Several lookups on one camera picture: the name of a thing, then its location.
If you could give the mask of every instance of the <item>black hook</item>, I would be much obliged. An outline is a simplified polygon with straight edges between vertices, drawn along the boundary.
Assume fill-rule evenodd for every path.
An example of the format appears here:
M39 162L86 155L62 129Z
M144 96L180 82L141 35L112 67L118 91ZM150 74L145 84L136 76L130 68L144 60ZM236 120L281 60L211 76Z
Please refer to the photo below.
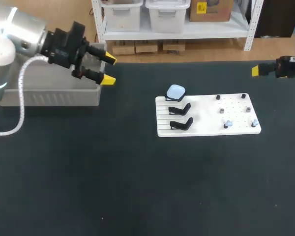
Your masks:
M189 111L189 109L191 108L191 104L187 103L187 105L185 106L184 109L179 109L177 107L169 107L168 111L170 115L181 115L184 116L187 114L187 112Z
M176 121L171 121L170 126L171 126L171 129L181 129L181 130L186 131L190 128L192 123L193 123L193 119L192 119L192 117L190 117L186 124L182 124L182 123L179 123Z

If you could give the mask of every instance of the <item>yellow label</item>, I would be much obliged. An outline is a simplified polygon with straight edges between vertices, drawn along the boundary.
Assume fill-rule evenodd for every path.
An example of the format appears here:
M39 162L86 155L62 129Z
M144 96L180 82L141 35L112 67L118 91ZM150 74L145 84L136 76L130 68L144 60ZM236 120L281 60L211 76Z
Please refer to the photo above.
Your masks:
M207 2L197 3L197 14L206 14L207 12Z

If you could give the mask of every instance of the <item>dark wall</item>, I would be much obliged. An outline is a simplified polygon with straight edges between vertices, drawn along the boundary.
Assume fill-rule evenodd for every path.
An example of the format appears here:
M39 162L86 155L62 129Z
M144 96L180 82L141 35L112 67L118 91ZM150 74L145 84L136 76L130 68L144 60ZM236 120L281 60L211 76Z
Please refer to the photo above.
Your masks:
M295 0L265 0L255 37L291 37L295 28Z

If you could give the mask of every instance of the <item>white pegboard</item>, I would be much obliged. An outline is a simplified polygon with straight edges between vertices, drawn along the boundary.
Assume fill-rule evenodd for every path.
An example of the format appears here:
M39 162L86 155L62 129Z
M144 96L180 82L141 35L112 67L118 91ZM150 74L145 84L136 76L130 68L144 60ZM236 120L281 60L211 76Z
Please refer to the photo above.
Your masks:
M185 137L185 136L217 136L259 134L261 126L252 127L254 119L258 119L252 106L250 97L241 98L239 94L221 94L217 100L216 95L185 96L181 102L166 101L165 97L156 97L157 134L159 137ZM170 115L168 107L183 109L187 103L191 108L185 116ZM170 121L186 123L192 117L193 124L187 131L171 129ZM232 127L224 128L227 120L233 123Z

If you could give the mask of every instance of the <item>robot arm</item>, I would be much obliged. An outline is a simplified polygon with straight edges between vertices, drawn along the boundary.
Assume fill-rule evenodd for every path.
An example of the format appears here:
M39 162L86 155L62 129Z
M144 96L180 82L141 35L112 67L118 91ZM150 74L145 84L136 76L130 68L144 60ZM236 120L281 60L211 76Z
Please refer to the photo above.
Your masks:
M113 85L115 78L102 72L95 72L81 66L86 53L90 53L110 64L116 59L108 52L89 45L84 37L85 26L74 22L69 32L56 29L55 32L46 30L46 22L32 17L15 7L0 4L0 45L4 48L0 57L0 100L6 85L6 75L9 65L14 60L15 53L34 57L42 54L48 58L48 63L57 64L65 68L72 68L72 76L83 76L94 80L100 85Z

